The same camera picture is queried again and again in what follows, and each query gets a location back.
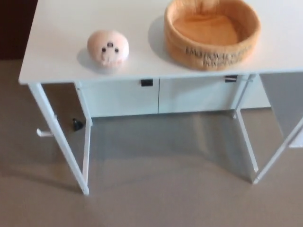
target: floor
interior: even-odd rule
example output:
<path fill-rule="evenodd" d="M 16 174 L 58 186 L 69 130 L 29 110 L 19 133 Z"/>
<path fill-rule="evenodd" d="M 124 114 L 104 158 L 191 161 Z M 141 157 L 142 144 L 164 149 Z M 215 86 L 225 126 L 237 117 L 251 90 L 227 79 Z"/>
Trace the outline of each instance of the floor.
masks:
<path fill-rule="evenodd" d="M 85 197 L 35 101 L 21 61 L 0 61 L 0 220 L 4 227 L 302 227 L 303 153 L 287 150 L 251 185 L 227 114 L 94 119 Z M 45 86 L 81 165 L 72 85 Z M 270 109 L 243 111 L 260 167 L 281 143 Z"/>

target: wooden bowl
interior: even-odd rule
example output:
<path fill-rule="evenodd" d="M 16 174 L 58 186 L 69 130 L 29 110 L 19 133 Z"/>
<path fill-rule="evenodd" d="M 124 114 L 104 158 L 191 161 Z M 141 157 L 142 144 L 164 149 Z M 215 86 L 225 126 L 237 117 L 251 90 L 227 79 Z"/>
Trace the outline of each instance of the wooden bowl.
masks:
<path fill-rule="evenodd" d="M 241 62 L 253 51 L 261 30 L 257 14 L 242 0 L 210 1 L 174 0 L 165 10 L 168 53 L 196 70 L 222 70 Z"/>

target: plush toy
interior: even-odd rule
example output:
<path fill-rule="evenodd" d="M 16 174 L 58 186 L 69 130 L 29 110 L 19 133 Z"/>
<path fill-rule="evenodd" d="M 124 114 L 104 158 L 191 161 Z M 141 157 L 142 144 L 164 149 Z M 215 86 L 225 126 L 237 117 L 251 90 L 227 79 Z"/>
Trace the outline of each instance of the plush toy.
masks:
<path fill-rule="evenodd" d="M 120 66 L 128 57 L 129 44 L 124 35 L 117 31 L 96 31 L 88 40 L 88 52 L 99 66 Z"/>

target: white hook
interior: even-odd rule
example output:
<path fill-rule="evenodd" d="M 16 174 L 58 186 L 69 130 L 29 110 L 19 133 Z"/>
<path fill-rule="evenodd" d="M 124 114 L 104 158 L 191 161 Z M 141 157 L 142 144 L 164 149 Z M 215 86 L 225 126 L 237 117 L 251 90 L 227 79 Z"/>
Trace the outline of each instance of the white hook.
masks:
<path fill-rule="evenodd" d="M 52 137 L 53 134 L 50 131 L 41 131 L 40 129 L 37 129 L 37 135 L 40 137 Z"/>

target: drawer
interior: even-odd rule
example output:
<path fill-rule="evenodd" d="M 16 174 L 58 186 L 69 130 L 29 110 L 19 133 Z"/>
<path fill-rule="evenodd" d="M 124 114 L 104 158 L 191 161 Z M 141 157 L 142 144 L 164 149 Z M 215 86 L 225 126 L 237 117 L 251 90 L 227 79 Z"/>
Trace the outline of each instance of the drawer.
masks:
<path fill-rule="evenodd" d="M 92 117 L 158 113 L 158 79 L 85 82 L 81 85 Z"/>
<path fill-rule="evenodd" d="M 224 77 L 160 79 L 159 113 L 228 110 L 238 83 Z"/>

